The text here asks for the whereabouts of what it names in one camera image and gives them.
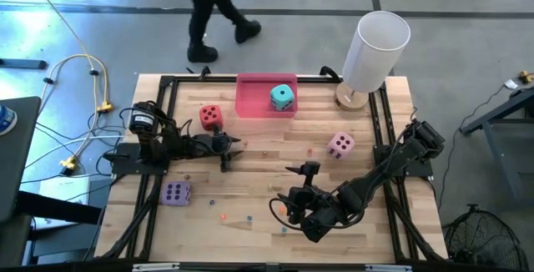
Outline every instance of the white cylinder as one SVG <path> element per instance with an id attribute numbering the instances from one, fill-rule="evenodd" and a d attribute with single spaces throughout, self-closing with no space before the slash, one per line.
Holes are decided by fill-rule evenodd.
<path id="1" fill-rule="evenodd" d="M 410 41 L 410 26 L 394 13 L 367 13 L 358 23 L 345 65 L 344 83 L 356 92 L 376 91 Z"/>

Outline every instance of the shoe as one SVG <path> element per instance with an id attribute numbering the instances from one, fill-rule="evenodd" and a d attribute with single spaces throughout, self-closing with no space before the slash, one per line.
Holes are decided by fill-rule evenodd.
<path id="1" fill-rule="evenodd" d="M 204 46 L 203 44 L 192 44 L 187 49 L 187 59 L 191 63 L 212 63 L 219 57 L 216 48 Z"/>
<path id="2" fill-rule="evenodd" d="M 258 21 L 244 20 L 242 23 L 235 24 L 235 42 L 244 43 L 249 38 L 253 38 L 261 31 L 261 25 Z"/>

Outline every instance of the wooden table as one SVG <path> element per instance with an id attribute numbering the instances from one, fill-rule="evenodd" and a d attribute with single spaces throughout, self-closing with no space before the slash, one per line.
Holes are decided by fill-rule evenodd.
<path id="1" fill-rule="evenodd" d="M 161 75 L 142 74 L 133 102 L 155 100 Z M 387 93 L 398 135 L 413 110 L 405 77 L 386 79 Z M 277 262 L 277 263 L 394 263 L 383 189 L 376 191 L 365 217 L 348 229 L 332 229 L 318 244 L 298 231 L 282 232 L 268 208 L 277 192 L 287 194 L 301 186 L 304 177 L 285 167 L 299 167 L 306 160 L 320 161 L 314 184 L 324 190 L 340 182 L 363 176 L 374 166 L 375 144 L 369 105 L 359 112 L 345 112 L 333 102 L 336 84 L 300 83 L 299 112 L 294 119 L 242 119 L 234 111 L 234 83 L 181 83 L 174 119 L 181 125 L 192 118 L 191 133 L 203 133 L 199 109 L 218 104 L 224 115 L 224 131 L 243 140 L 236 144 L 244 152 L 232 162 L 233 172 L 222 174 L 219 159 L 183 160 L 171 163 L 165 181 L 190 177 L 193 198 L 187 207 L 158 208 L 151 261 L 193 262 Z M 380 96 L 376 94 L 382 135 L 387 142 Z M 356 146 L 347 160 L 331 158 L 325 146 L 332 136 L 344 131 L 353 135 Z M 128 133 L 125 139 L 135 141 Z M 308 149 L 313 149 L 311 157 Z M 108 251 L 130 222 L 140 177 L 129 175 L 116 183 L 109 195 L 96 255 Z M 422 179 L 407 179 L 406 190 L 413 222 L 441 256 L 446 248 L 432 189 Z M 140 226 L 137 252 L 144 239 Z M 404 227 L 397 219 L 405 254 Z"/>

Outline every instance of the teal die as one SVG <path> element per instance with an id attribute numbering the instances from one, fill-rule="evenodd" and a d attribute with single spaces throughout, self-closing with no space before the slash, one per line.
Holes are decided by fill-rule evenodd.
<path id="1" fill-rule="evenodd" d="M 290 108 L 294 101 L 295 95 L 293 91 L 285 84 L 276 86 L 270 91 L 270 102 L 278 111 L 284 111 Z"/>

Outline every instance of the fan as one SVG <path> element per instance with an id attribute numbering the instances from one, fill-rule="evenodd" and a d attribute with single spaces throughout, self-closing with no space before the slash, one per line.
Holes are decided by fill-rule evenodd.
<path id="1" fill-rule="evenodd" d="M 519 239 L 494 214 L 468 204 L 467 213 L 446 226 L 449 258 L 456 263 L 528 270 Z"/>

